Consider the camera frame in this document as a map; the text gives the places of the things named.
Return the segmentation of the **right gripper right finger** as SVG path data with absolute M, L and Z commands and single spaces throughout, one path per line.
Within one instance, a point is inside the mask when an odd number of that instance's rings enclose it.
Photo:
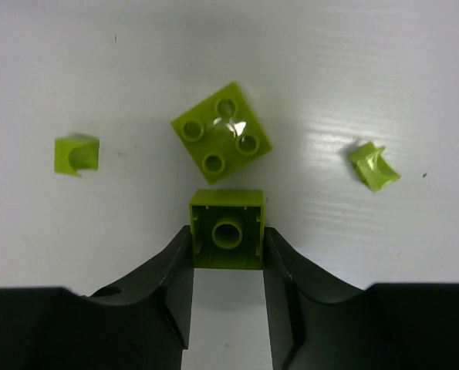
M 263 277 L 276 369 L 459 369 L 459 284 L 365 290 L 264 236 Z

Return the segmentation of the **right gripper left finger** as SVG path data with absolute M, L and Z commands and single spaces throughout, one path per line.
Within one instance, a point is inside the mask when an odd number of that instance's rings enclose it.
M 90 296 L 0 288 L 0 369 L 179 369 L 194 267 L 182 227 L 157 255 Z

